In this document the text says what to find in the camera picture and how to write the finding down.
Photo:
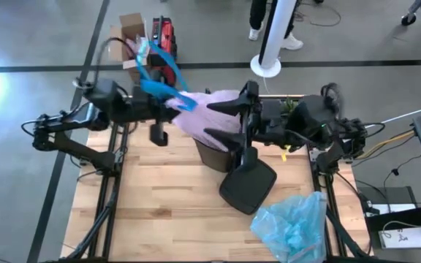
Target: cardboard box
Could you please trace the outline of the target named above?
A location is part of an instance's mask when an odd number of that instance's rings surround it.
[[[145,21],[140,13],[120,16],[121,27],[110,26],[110,37],[118,37],[122,40],[131,39],[136,40],[136,36],[145,37],[148,40],[147,28]],[[123,69],[127,70],[131,80],[138,83],[140,79],[139,70],[137,70],[137,63],[135,59],[129,59],[128,53],[124,45],[120,42],[111,42],[109,46],[110,60],[120,61],[123,63]],[[145,58],[142,60],[142,65],[148,69],[149,48],[145,51]]]

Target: white sneaker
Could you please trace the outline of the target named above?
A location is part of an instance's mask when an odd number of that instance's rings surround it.
[[[261,32],[262,26],[264,25],[264,23],[261,23],[261,27],[259,29],[253,29],[250,28],[249,29],[249,40],[251,41],[256,41],[257,38],[259,37],[259,33]]]
[[[303,42],[296,39],[292,33],[290,33],[289,36],[282,42],[282,48],[286,48],[288,50],[299,50],[302,46]]]

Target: black pants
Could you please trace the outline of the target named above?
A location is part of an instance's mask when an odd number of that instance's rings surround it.
[[[252,29],[260,29],[261,23],[264,20],[264,15],[266,14],[266,4],[268,3],[268,0],[253,0],[251,3],[251,13],[249,15],[249,25]],[[285,31],[284,38],[287,38],[293,30],[293,19],[294,15],[292,14],[292,17],[290,18],[289,26],[287,26],[287,30]]]

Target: white base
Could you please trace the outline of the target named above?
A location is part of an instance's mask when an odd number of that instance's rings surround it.
[[[250,66],[254,74],[260,77],[275,77],[282,69],[281,62],[278,59],[276,59],[276,62],[271,68],[263,69],[261,65],[259,64],[259,55],[256,55],[251,60]]]

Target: pink plastic bag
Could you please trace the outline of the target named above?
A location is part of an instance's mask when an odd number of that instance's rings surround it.
[[[226,102],[237,99],[240,91],[216,91],[212,94],[189,93],[182,91],[181,94],[197,102],[192,112],[181,110],[181,114],[173,119],[173,123],[183,132],[191,135],[203,144],[222,151],[228,151],[227,147],[212,136],[204,132],[204,128],[218,129],[226,132],[238,133],[240,131],[240,116],[231,116],[208,109],[207,105],[214,102]],[[180,99],[169,99],[165,103],[175,110],[181,104]]]

